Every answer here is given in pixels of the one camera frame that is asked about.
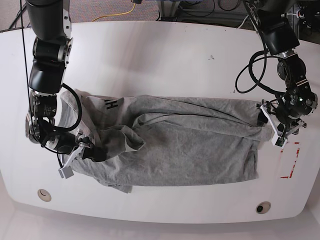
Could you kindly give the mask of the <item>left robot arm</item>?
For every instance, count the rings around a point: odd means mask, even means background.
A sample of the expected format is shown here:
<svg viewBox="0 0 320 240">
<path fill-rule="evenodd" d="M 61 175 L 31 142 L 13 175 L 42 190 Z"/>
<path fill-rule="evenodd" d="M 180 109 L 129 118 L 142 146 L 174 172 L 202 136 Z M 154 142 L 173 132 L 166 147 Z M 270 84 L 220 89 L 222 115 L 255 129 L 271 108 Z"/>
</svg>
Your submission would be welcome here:
<svg viewBox="0 0 320 240">
<path fill-rule="evenodd" d="M 310 115 L 318 106 L 318 96 L 312 92 L 306 77 L 306 66 L 294 51 L 300 42 L 287 19 L 287 12 L 295 3 L 294 0 L 243 2 L 263 45 L 263 50 L 249 60 L 248 71 L 257 86 L 275 96 L 277 106 L 266 101 L 260 109 L 270 121 L 277 146 L 283 146 L 289 135 L 296 135 L 301 127 L 306 127 L 301 117 Z M 270 89 L 254 76 L 253 63 L 258 56 L 278 59 L 277 72 L 285 82 L 285 92 Z M 272 121 L 272 115 L 279 121 L 278 125 Z"/>
</svg>

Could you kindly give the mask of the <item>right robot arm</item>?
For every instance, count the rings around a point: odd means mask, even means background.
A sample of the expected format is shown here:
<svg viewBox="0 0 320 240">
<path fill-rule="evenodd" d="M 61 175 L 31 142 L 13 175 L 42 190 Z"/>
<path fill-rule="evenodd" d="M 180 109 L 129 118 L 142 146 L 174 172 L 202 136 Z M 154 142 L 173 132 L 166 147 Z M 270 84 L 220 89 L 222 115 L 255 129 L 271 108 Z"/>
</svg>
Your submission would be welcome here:
<svg viewBox="0 0 320 240">
<path fill-rule="evenodd" d="M 67 161 L 59 164 L 61 170 L 66 170 L 75 159 L 90 159 L 95 163 L 105 161 L 105 152 L 88 137 L 71 133 L 80 125 L 83 110 L 79 96 L 63 82 L 73 44 L 70 2 L 27 0 L 25 6 L 36 35 L 28 80 L 30 91 L 26 137 L 32 143 L 56 153 L 59 161 L 62 156 L 68 155 Z M 55 125 L 57 94 L 62 88 L 72 94 L 77 107 L 76 122 L 69 127 Z"/>
</svg>

